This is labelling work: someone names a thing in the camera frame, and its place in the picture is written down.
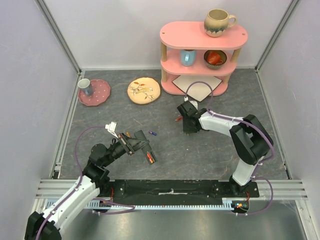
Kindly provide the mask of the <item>grey small cup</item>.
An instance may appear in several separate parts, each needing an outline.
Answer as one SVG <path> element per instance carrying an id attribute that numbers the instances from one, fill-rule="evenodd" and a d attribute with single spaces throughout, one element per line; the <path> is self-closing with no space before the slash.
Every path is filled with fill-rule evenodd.
<path id="1" fill-rule="evenodd" d="M 86 96 L 91 96 L 94 92 L 91 81 L 88 78 L 79 80 L 77 86 Z"/>

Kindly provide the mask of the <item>pink three-tier shelf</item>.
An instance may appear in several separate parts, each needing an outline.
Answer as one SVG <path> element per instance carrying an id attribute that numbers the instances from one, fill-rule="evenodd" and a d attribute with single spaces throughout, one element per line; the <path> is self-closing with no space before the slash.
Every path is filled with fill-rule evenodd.
<path id="1" fill-rule="evenodd" d="M 172 95 L 184 93 L 173 84 L 179 76 L 211 76 L 221 80 L 213 90 L 214 96 L 222 95 L 228 88 L 231 74 L 237 66 L 242 47 L 248 40 L 248 33 L 239 24 L 228 28 L 219 37 L 206 34 L 202 21 L 173 21 L 164 25 L 160 32 L 161 46 L 161 86 Z M 184 66 L 180 60 L 180 50 L 196 50 L 192 66 Z M 210 69 L 205 64 L 205 52 L 221 50 L 226 54 L 226 62 L 218 69 Z"/>

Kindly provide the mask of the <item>beige ceramic mug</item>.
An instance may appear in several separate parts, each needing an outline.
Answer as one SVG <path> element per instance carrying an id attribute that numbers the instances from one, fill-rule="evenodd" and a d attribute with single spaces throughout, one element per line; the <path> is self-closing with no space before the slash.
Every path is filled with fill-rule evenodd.
<path id="1" fill-rule="evenodd" d="M 203 22 L 204 30 L 210 37 L 220 37 L 228 28 L 237 24 L 237 17 L 229 15 L 223 9 L 212 9 Z"/>

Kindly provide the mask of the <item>orange cup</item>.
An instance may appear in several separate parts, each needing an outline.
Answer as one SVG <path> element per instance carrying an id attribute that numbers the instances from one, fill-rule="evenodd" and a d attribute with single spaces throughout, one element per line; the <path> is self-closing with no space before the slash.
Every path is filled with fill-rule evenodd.
<path id="1" fill-rule="evenodd" d="M 206 61 L 212 65 L 222 65 L 224 63 L 221 56 L 215 51 L 210 51 L 208 53 Z"/>

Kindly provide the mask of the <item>black remote control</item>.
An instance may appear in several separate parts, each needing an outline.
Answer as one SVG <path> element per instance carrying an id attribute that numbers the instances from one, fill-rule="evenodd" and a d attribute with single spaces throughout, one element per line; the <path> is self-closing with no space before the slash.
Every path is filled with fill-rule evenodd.
<path id="1" fill-rule="evenodd" d="M 145 158 L 147 159 L 147 162 L 148 162 L 150 165 L 152 165 L 152 164 L 154 164 L 154 163 L 157 162 L 156 156 L 155 156 L 155 154 L 154 154 L 154 152 L 153 152 L 153 150 L 152 150 L 152 148 L 151 148 L 151 146 L 150 146 L 150 143 L 149 143 L 147 146 L 143 147 L 141 150 L 142 150 Z M 150 162 L 150 161 L 149 161 L 149 159 L 148 159 L 148 157 L 147 157 L 147 153 L 150 153 L 150 154 L 152 155 L 152 157 L 153 157 L 153 159 L 154 159 L 154 162 Z"/>

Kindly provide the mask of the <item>yellow bird plate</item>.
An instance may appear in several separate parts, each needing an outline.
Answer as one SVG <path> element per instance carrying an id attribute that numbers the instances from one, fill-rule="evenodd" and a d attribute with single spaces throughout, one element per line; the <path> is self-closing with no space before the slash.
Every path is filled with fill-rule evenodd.
<path id="1" fill-rule="evenodd" d="M 146 105 L 157 100 L 161 95 L 159 83 L 151 77 L 133 80 L 127 88 L 129 99 L 138 105 Z"/>

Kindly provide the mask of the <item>white square board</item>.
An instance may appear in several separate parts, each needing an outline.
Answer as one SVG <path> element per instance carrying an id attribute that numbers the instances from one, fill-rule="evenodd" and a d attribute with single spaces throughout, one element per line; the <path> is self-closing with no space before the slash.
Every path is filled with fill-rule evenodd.
<path id="1" fill-rule="evenodd" d="M 215 90 L 218 85 L 222 82 L 221 79 L 215 76 L 203 76 L 203 75 L 180 75 L 175 80 L 173 80 L 173 84 L 180 89 L 184 94 L 187 91 L 187 95 L 198 102 L 202 102 L 206 97 L 208 97 L 210 93 L 210 88 L 206 85 L 210 85 L 212 90 Z"/>

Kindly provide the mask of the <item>pink dotted plate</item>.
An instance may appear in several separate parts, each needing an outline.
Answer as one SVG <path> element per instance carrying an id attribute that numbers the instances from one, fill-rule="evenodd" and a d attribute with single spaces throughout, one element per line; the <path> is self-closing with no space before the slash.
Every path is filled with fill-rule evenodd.
<path id="1" fill-rule="evenodd" d="M 111 94 L 110 85 L 102 79 L 92 79 L 93 94 L 87 96 L 82 90 L 78 91 L 78 100 L 85 106 L 93 107 L 104 103 Z"/>

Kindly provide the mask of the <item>red battery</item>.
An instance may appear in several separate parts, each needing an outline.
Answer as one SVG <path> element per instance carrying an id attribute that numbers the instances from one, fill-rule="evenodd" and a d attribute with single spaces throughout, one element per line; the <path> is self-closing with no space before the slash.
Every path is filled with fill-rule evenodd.
<path id="1" fill-rule="evenodd" d="M 151 163 L 155 162 L 155 160 L 153 159 L 152 155 L 149 152 L 146 155 Z"/>

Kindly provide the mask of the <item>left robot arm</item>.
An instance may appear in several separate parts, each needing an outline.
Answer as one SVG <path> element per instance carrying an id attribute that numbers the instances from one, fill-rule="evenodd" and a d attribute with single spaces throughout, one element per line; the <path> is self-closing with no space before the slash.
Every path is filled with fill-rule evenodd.
<path id="1" fill-rule="evenodd" d="M 68 191 L 42 213 L 34 211 L 27 220 L 24 239 L 61 240 L 71 222 L 96 197 L 104 197 L 110 191 L 107 166 L 127 154 L 142 150 L 152 154 L 152 148 L 144 132 L 139 130 L 129 137 L 118 134 L 109 147 L 102 143 L 94 145 L 87 165 Z"/>

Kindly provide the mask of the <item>purple battery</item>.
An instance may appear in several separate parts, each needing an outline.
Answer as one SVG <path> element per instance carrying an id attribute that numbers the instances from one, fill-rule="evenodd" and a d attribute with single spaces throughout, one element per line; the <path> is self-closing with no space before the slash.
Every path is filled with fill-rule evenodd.
<path id="1" fill-rule="evenodd" d="M 157 136 L 157 133 L 153 132 L 153 131 L 148 131 L 149 134 L 153 135 L 153 136 Z"/>

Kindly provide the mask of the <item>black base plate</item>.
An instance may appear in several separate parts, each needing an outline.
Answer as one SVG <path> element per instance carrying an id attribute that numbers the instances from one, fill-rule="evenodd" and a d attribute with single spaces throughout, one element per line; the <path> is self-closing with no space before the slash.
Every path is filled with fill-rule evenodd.
<path id="1" fill-rule="evenodd" d="M 223 198 L 247 199 L 260 196 L 258 185 L 250 182 L 237 190 L 219 180 L 142 180 L 116 179 L 104 187 L 100 197 L 112 197 L 125 205 L 199 205 L 221 204 Z"/>

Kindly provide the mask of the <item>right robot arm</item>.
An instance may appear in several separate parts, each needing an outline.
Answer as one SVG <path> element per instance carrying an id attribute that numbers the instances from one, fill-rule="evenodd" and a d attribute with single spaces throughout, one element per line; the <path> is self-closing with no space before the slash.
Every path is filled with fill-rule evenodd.
<path id="1" fill-rule="evenodd" d="M 229 179 L 229 191 L 235 197 L 247 191 L 254 171 L 264 157 L 274 151 L 274 142 L 255 115 L 231 117 L 203 108 L 198 110 L 190 101 L 177 107 L 182 116 L 185 134 L 201 130 L 213 131 L 231 137 L 239 157 L 237 167 Z"/>

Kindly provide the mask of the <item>light blue mug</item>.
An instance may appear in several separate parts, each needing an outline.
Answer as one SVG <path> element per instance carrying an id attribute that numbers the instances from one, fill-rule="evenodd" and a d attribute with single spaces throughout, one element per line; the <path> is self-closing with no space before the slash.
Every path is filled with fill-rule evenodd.
<path id="1" fill-rule="evenodd" d="M 180 50 L 180 62 L 185 67 L 190 67 L 194 64 L 196 60 L 196 50 L 191 49 L 181 49 Z"/>

